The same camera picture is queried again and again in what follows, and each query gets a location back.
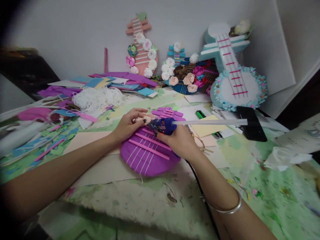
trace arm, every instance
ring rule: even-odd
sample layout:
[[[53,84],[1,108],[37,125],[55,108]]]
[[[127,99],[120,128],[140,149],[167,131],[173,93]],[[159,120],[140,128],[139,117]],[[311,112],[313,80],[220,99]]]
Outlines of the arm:
[[[172,136],[156,135],[177,155],[191,163],[211,206],[219,210],[230,210],[238,204],[239,198],[234,188],[200,151],[185,126],[178,125]],[[220,217],[231,239],[257,239],[257,236],[260,239],[276,239],[245,201],[242,201],[240,209],[233,214],[220,214],[213,209],[212,212],[215,219]]]
[[[133,122],[133,119],[143,117],[141,112],[147,112],[147,110],[132,109],[122,117],[117,128],[110,135],[34,168],[4,184],[1,190],[11,214],[18,221],[24,221],[59,198],[97,160],[128,139],[144,124],[143,120]]]

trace hand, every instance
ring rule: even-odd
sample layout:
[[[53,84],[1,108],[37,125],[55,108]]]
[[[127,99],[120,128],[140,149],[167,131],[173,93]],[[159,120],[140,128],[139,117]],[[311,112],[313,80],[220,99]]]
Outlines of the hand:
[[[145,123],[145,119],[138,122],[135,122],[133,120],[138,117],[143,118],[144,116],[142,115],[142,112],[146,113],[147,111],[147,109],[143,108],[133,108],[125,115],[123,115],[118,126],[111,133],[113,139],[121,143],[131,137],[131,135]]]
[[[171,136],[163,133],[155,133],[155,136],[166,143],[179,157],[193,161],[199,157],[201,150],[193,140],[187,127],[178,125]]]

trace white paper flower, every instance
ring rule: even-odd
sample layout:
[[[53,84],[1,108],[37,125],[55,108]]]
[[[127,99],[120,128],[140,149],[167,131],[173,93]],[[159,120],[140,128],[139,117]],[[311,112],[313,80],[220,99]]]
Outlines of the white paper flower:
[[[170,67],[169,65],[163,64],[162,67],[161,67],[161,71],[162,72],[168,72],[169,71],[169,67]]]
[[[142,44],[142,47],[145,51],[149,51],[152,48],[152,43],[149,39],[146,39]]]
[[[139,73],[139,69],[136,66],[133,66],[130,68],[130,72],[133,74],[138,74]]]
[[[171,85],[171,86],[177,85],[178,82],[179,82],[179,80],[178,80],[177,77],[171,77],[171,78],[169,79],[169,85]]]
[[[234,29],[234,33],[237,35],[245,34],[250,28],[249,20],[242,20]]]
[[[146,37],[141,32],[139,32],[136,35],[136,40],[138,44],[142,44],[146,40]]]
[[[149,61],[148,68],[150,68],[152,71],[157,68],[158,64],[156,60],[152,59]]]
[[[192,64],[196,64],[198,62],[198,60],[199,60],[199,54],[198,53],[192,54],[190,59],[189,59],[190,63],[192,63]]]
[[[145,70],[144,70],[144,74],[143,74],[146,78],[151,78],[152,77],[152,75],[153,75],[153,72],[152,72],[152,70],[150,69],[150,68],[146,68]]]
[[[190,84],[190,85],[187,86],[187,89],[188,89],[188,92],[193,93],[193,92],[196,92],[198,90],[198,86],[195,85],[195,84]]]
[[[179,53],[181,51],[181,43],[179,42],[174,43],[173,50],[174,52]]]
[[[166,60],[166,64],[169,65],[169,67],[174,67],[175,62],[174,62],[173,58],[168,58]]]
[[[148,58],[152,60],[152,59],[156,59],[156,57],[157,57],[157,51],[155,49],[150,49],[148,52]]]
[[[163,73],[161,74],[161,78],[162,78],[163,80],[169,80],[170,75],[169,75],[168,72],[163,72]]]
[[[170,76],[174,75],[174,73],[173,73],[174,69],[175,69],[174,67],[169,67],[168,73]]]

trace purple paper guitar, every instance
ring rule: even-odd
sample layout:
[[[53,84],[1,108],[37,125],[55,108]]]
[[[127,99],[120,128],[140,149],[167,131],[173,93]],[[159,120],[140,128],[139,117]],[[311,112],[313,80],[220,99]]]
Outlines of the purple paper guitar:
[[[173,117],[176,121],[185,121],[183,114],[170,107],[158,108],[151,112],[159,118]],[[157,176],[172,169],[181,158],[164,142],[153,136],[148,127],[139,128],[128,140],[122,143],[120,155],[128,166],[149,177]]]

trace glue gun cord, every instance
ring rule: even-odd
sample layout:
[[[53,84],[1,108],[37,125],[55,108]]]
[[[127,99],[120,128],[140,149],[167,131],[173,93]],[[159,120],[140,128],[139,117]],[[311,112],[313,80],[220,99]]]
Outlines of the glue gun cord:
[[[197,183],[198,183],[198,186],[199,186],[199,189],[200,189],[200,192],[201,192],[201,196],[203,196],[204,193],[203,193],[202,188],[201,188],[201,186],[200,186],[200,183],[199,183],[197,174],[196,174],[196,172],[194,171],[194,169],[193,169],[193,167],[191,166],[191,164],[190,164],[187,160],[186,160],[186,162],[189,164],[189,166],[190,166],[190,168],[191,168],[191,170],[192,170],[192,172],[193,172],[193,175],[195,176],[195,178],[196,178],[196,180],[197,180]],[[218,232],[218,228],[217,228],[217,225],[216,225],[216,223],[215,223],[215,221],[214,221],[214,219],[213,219],[213,217],[212,217],[212,215],[211,215],[210,208],[209,208],[209,206],[208,206],[207,201],[205,201],[204,204],[206,205],[206,209],[207,209],[207,212],[208,212],[208,214],[209,214],[209,218],[210,218],[210,220],[211,220],[212,226],[213,226],[214,230],[216,231],[216,234],[217,234],[218,239],[220,240],[220,235],[219,235],[219,232]]]

